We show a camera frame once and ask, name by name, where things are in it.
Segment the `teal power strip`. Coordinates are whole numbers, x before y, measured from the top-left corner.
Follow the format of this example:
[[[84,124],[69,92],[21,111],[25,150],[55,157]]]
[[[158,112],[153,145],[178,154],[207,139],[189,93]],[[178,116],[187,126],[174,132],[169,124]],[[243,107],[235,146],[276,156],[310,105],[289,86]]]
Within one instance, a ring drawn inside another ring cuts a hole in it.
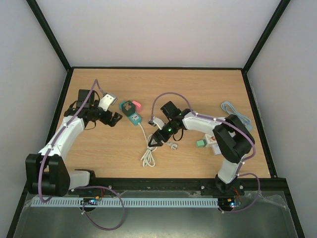
[[[135,112],[133,115],[131,115],[127,118],[134,126],[137,126],[138,124],[140,124],[142,122],[142,118],[137,112]]]

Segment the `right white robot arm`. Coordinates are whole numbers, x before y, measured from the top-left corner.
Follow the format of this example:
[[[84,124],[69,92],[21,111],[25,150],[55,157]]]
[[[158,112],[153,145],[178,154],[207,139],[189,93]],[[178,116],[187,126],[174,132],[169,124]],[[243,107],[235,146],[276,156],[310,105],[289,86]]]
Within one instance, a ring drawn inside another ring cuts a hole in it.
[[[233,114],[225,118],[215,118],[185,109],[164,113],[169,122],[159,126],[150,137],[148,147],[159,147],[179,130],[194,130],[213,134],[224,157],[222,166],[215,177],[215,187],[221,194],[233,189],[239,171],[245,160],[255,155],[255,140]]]

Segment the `dark green cube socket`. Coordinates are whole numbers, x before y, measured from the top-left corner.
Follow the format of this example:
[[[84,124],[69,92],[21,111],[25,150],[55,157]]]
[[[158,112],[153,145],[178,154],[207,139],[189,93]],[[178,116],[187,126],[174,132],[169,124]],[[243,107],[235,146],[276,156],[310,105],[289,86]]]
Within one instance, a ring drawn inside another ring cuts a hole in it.
[[[130,100],[120,103],[119,108],[127,117],[133,115],[136,112],[135,104],[133,104]]]

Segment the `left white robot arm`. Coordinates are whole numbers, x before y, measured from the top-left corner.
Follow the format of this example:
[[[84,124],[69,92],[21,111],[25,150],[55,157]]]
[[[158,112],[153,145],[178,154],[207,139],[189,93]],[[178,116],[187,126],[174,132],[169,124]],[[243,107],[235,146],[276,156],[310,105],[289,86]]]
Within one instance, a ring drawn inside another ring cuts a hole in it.
[[[89,122],[99,120],[114,127],[121,119],[121,114],[105,111],[101,107],[69,108],[64,113],[60,128],[46,146],[26,158],[28,192],[42,196],[65,196],[69,190],[88,186],[95,172],[85,169],[69,172],[65,165],[67,154]]]

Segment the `pink plug adapter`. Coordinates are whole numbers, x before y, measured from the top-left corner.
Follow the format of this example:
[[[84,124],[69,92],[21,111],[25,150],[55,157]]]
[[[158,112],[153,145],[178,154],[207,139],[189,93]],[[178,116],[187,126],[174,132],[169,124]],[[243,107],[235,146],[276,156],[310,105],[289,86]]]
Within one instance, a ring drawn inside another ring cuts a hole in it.
[[[137,101],[132,101],[132,103],[135,105],[135,111],[140,113],[142,111],[142,105]]]

